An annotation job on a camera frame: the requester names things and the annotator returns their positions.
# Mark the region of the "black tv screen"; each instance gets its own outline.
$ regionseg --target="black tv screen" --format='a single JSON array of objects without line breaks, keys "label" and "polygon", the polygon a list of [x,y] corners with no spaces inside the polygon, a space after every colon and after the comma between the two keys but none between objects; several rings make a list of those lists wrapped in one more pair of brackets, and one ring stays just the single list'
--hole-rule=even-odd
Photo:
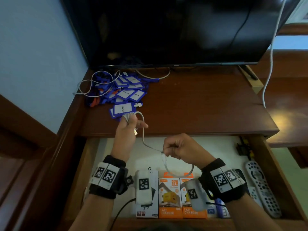
[{"label": "black tv screen", "polygon": [[[283,0],[63,0],[91,68],[257,63]],[[287,0],[280,27],[300,0]]]}]

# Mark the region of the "person's left hand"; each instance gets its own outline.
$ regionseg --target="person's left hand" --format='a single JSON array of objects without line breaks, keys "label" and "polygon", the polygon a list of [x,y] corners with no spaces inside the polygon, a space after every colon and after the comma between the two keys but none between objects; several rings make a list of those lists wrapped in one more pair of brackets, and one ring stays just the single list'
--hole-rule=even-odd
[{"label": "person's left hand", "polygon": [[128,161],[136,141],[134,132],[135,128],[148,128],[148,124],[146,124],[144,121],[138,120],[135,114],[130,117],[129,123],[127,123],[124,117],[121,118],[121,121],[115,132],[116,134],[110,154],[111,156],[125,162]]}]

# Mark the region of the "coiled white cable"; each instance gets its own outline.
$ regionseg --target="coiled white cable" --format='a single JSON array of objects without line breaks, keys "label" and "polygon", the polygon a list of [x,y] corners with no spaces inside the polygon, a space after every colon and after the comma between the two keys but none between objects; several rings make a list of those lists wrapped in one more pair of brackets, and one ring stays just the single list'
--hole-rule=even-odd
[{"label": "coiled white cable", "polygon": [[267,85],[269,83],[269,80],[270,80],[270,77],[271,77],[272,71],[273,71],[273,44],[274,44],[274,40],[275,40],[275,37],[276,37],[276,34],[277,34],[279,22],[280,22],[280,19],[281,19],[281,15],[282,15],[285,3],[286,3],[286,0],[283,0],[281,8],[280,8],[279,15],[278,15],[278,19],[277,19],[274,35],[273,35],[273,38],[272,38],[272,43],[270,45],[270,57],[269,57],[269,59],[270,59],[270,69],[269,69],[269,75],[268,75],[267,80],[266,80],[266,82],[264,84],[264,88],[263,88],[263,92],[262,92],[262,103],[263,103],[264,108],[266,108],[265,99],[264,99],[265,90],[266,90],[266,87],[267,87]]},{"label": "coiled white cable", "polygon": [[[100,82],[97,82],[97,81],[93,80],[93,76],[94,76],[96,73],[98,73],[98,72],[106,72],[108,75],[111,76],[112,81],[111,81],[111,82],[107,82],[107,83],[100,83]],[[121,71],[120,71],[120,70],[118,70],[118,71],[115,73],[115,75],[116,75],[118,72],[119,72],[119,75],[118,75],[118,77],[119,77],[120,74],[121,74]],[[89,95],[87,95],[87,94],[91,91],[92,82],[95,82],[95,83],[98,83],[98,84],[102,84],[102,85],[106,85],[106,84],[113,83],[118,77],[113,78],[113,76],[112,76],[109,72],[104,71],[104,70],[99,70],[99,71],[95,72],[94,74],[92,74],[91,79],[85,79],[85,80],[79,82],[78,85],[77,85],[77,87],[78,87],[77,90],[79,90],[80,93],[79,93],[79,92],[76,92],[76,93],[74,93],[74,95],[85,95],[85,96],[87,96],[87,97],[100,97],[100,96],[103,96],[103,95],[105,95],[106,93],[108,93],[108,92],[110,91],[111,87],[110,87],[105,93],[103,93],[103,94],[101,94],[101,95],[97,95],[97,96],[89,96]],[[81,83],[83,83],[83,82],[85,82],[85,81],[91,81],[91,85],[90,85],[89,90],[88,90],[86,93],[83,93],[83,92],[81,91],[81,89],[80,89],[80,85],[81,85]]]},{"label": "coiled white cable", "polygon": [[[137,70],[137,69],[136,69],[136,72],[137,72],[138,74],[140,74],[141,76],[143,76],[143,77],[146,77],[146,78],[149,78],[149,79],[156,79],[156,78],[151,78],[151,77],[145,76],[144,74],[141,74],[141,73],[139,72],[139,70]],[[159,78],[159,79],[163,79],[163,78],[168,77],[168,75],[170,74],[170,72],[171,72],[171,70],[169,70],[169,73],[168,73],[166,76],[161,77],[161,78]]]},{"label": "coiled white cable", "polygon": [[[142,120],[144,121],[144,116],[143,116],[143,114],[142,114],[141,112],[139,112],[139,111],[134,112],[134,113],[125,114],[125,115],[123,115],[123,117],[126,119],[127,122],[129,122],[130,115],[132,115],[132,114],[137,114],[137,113],[139,113],[139,114],[141,115]],[[144,144],[145,146],[147,146],[147,147],[149,147],[149,148],[151,148],[151,149],[153,149],[153,150],[155,150],[155,151],[159,151],[159,152],[161,153],[161,156],[162,156],[162,158],[163,158],[163,163],[164,163],[165,169],[166,169],[166,171],[167,171],[171,176],[173,176],[173,177],[175,177],[175,178],[184,178],[184,177],[188,177],[188,176],[191,175],[191,173],[193,172],[194,165],[192,164],[192,169],[190,170],[190,172],[189,172],[187,175],[178,176],[178,175],[175,175],[175,174],[171,173],[171,172],[169,171],[168,167],[167,167],[167,157],[166,157],[166,155],[164,154],[164,151],[161,151],[161,150],[155,149],[155,148],[153,148],[153,147],[150,147],[149,145],[147,145],[147,144],[144,142],[144,128],[142,128],[142,142],[143,142],[143,144]]]}]

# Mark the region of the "black wristband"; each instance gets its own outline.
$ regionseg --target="black wristband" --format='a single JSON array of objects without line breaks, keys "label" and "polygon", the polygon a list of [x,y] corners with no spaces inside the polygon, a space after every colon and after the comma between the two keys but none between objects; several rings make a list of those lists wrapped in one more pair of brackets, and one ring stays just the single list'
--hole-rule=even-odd
[{"label": "black wristband", "polygon": [[[126,166],[126,163],[123,160],[120,159],[116,159],[114,157],[112,157],[111,155],[107,155],[105,157],[105,159],[103,160],[104,163],[108,163],[108,164],[112,164],[115,167],[124,167]],[[98,195],[104,198],[108,198],[108,199],[115,199],[116,198],[116,193],[114,191],[111,190],[107,190],[105,188],[102,188],[100,186],[91,184],[90,188],[89,188],[89,194],[94,194],[94,195]]]},{"label": "black wristband", "polygon": [[199,177],[199,182],[201,183],[203,189],[208,195],[208,191],[211,191],[214,195],[213,198],[220,198],[223,202],[227,203],[232,200],[238,200],[239,198],[241,198],[245,194],[246,189],[245,185],[242,184],[240,186],[232,188],[231,190],[221,193],[210,172],[223,166],[225,166],[225,163],[219,158],[216,159],[202,169],[202,176]]}]

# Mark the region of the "hand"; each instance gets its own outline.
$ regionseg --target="hand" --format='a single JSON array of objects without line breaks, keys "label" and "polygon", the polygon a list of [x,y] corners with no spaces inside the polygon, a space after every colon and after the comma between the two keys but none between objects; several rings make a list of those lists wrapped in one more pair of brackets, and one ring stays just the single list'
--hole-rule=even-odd
[{"label": "hand", "polygon": [[111,156],[125,162],[128,161],[136,141],[135,128],[148,128],[148,125],[144,121],[138,120],[135,114],[131,115],[129,123],[127,123],[124,117],[121,118],[115,132]]},{"label": "hand", "polygon": [[166,156],[181,159],[199,169],[203,169],[216,159],[187,134],[166,138],[163,149]]}]

